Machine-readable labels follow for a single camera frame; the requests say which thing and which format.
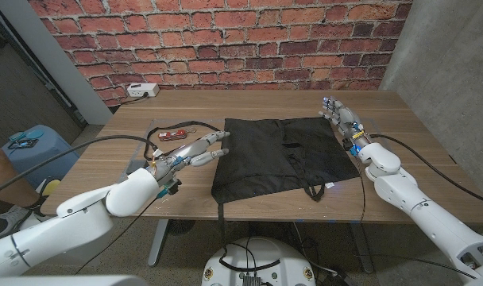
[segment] gray wall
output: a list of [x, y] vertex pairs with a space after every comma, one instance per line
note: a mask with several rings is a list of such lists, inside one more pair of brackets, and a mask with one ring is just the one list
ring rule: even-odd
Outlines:
[[483, 0], [415, 0], [379, 89], [396, 91], [483, 191]]

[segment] concrete floor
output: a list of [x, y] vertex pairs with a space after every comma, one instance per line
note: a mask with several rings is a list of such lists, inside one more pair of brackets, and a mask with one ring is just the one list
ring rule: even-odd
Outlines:
[[[101, 126], [88, 126], [72, 145], [80, 144], [97, 135]], [[111, 239], [123, 231], [132, 218], [116, 218]], [[130, 274], [145, 279], [150, 285], [198, 285], [203, 267], [219, 249], [220, 232], [217, 222], [198, 221], [192, 230], [180, 236], [168, 235], [159, 264], [147, 266], [149, 250], [157, 220], [140, 218], [99, 258], [85, 267], [80, 274]], [[247, 237], [250, 229], [256, 235], [279, 239], [292, 245], [288, 223], [282, 222], [228, 222], [227, 240]], [[373, 257], [376, 272], [361, 271], [350, 233], [346, 224], [300, 223], [303, 237], [309, 236], [319, 243], [319, 263], [326, 267], [338, 266], [357, 285], [462, 285], [457, 273], [438, 266], [386, 257]], [[483, 233], [483, 227], [475, 227]], [[421, 258], [450, 265], [435, 245], [412, 225], [365, 225], [371, 253], [384, 253]], [[315, 259], [313, 251], [308, 252]], [[38, 265], [26, 275], [73, 275], [77, 265]]]

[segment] power strip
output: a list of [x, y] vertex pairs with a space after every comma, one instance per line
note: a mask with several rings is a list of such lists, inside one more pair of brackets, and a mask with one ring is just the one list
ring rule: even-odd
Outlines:
[[159, 93], [159, 86], [156, 83], [132, 83], [127, 91], [131, 97], [141, 97], [148, 92], [149, 97], [156, 96]]

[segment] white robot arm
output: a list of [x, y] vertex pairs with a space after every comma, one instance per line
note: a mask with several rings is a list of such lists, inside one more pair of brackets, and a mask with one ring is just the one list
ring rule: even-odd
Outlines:
[[[483, 277], [483, 236], [477, 234], [451, 213], [427, 197], [397, 155], [372, 142], [359, 117], [334, 98], [323, 100], [321, 116], [331, 120], [344, 136], [344, 147], [363, 164], [365, 174], [374, 182], [377, 194], [402, 210], [441, 249], [459, 270], [476, 278]], [[472, 278], [460, 275], [467, 284]]]
[[19, 276], [50, 257], [100, 238], [113, 226], [110, 213], [132, 215], [150, 198], [176, 193], [180, 184], [176, 172], [227, 154], [227, 149], [207, 152], [207, 148], [229, 135], [208, 134], [167, 156], [157, 150], [148, 170], [140, 168], [120, 184], [77, 195], [58, 206], [55, 218], [0, 239], [0, 278]]

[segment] blue bin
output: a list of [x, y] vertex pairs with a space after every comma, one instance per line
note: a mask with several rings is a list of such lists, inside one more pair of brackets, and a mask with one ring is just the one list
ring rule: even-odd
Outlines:
[[[9, 149], [12, 141], [9, 141], [2, 147], [3, 152], [5, 152], [10, 162], [12, 162], [13, 167], [20, 173], [71, 148], [55, 130], [47, 126], [34, 126], [26, 130], [24, 134], [26, 137], [21, 139], [37, 137], [38, 142], [32, 148], [25, 149]], [[26, 175], [25, 178], [34, 188], [37, 188], [48, 177], [61, 180], [76, 163], [77, 159], [79, 159], [79, 154], [71, 152], [60, 159], [45, 164], [41, 168]]]

